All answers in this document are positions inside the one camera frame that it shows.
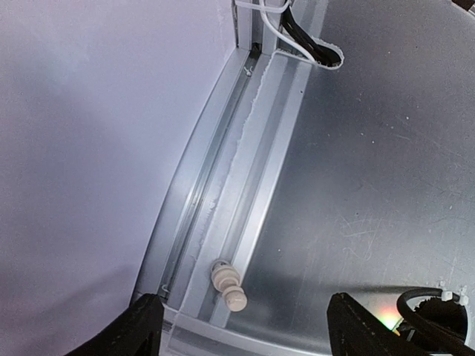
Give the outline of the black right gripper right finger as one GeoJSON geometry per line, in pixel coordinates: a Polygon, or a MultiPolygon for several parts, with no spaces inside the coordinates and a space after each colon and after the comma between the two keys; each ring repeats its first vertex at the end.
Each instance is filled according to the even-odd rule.
{"type": "Polygon", "coordinates": [[[426,355],[386,328],[347,293],[336,293],[327,308],[327,325],[333,355],[426,355]]]}

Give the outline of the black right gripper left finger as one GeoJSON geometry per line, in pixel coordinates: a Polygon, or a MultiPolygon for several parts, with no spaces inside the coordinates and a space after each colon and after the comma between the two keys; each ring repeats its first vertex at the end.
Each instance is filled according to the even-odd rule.
{"type": "Polygon", "coordinates": [[[68,356],[159,354],[164,307],[156,294],[144,294],[99,334],[68,356]]]}

